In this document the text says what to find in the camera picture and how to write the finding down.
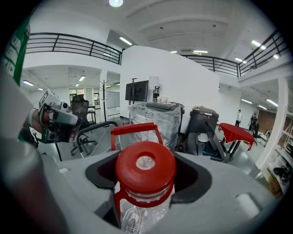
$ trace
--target black railing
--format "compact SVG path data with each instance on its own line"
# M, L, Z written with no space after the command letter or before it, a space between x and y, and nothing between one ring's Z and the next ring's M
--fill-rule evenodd
M31 33L26 53L67 52L104 59L121 65L122 52L108 45L84 37L63 33Z
M209 70L214 72L223 72L229 75L239 77L238 63L211 56L204 55L182 55L188 59L191 59L198 64L207 67Z
M280 32L275 30L258 48L239 63L239 76L247 71L263 66L272 60L276 60L287 52L287 45L284 39Z

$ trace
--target whiteboard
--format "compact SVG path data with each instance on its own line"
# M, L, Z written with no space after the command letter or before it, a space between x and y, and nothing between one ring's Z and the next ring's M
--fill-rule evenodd
M107 91L107 108L120 107L120 93Z

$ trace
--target cable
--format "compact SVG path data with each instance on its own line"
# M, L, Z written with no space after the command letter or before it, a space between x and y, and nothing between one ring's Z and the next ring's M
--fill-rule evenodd
M93 154L93 152L95 152L95 151L96 151L96 149L97 149L98 145L100 144L100 141L102 140L102 138L103 138L103 136L105 135L106 131L105 131L105 132L104 132L104 134L102 135L101 139L99 140L99 142L98 142L98 143L97 143L97 145L96 145L96 148L95 148L95 149L92 151L92 153L90 154L90 156L89 156L89 157L91 157L91 156L92 156L92 154Z
M59 159L60 159L60 161L62 162L62 158L61 158L61 154L60 154L59 147L58 147L57 143L55 143L55 145L56 145L56 148L57 148L57 151L58 151Z

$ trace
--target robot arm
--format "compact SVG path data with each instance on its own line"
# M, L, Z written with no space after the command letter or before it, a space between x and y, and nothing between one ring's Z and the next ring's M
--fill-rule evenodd
M38 123L41 126L42 143L72 142L81 124L81 117L67 112L68 104L50 89L47 89L39 102ZM29 115L30 126L34 110Z

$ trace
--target red handle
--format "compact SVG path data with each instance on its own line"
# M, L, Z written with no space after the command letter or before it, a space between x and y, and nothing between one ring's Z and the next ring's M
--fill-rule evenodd
M157 129L157 125L155 125L153 122L147 122L147 123L139 123L139 124L115 127L111 131L111 149L112 149L112 151L116 150L115 136L125 135L125 134L130 134L130 133L152 131L152 130L156 131L159 143L163 145L163 141L162 141L161 135Z

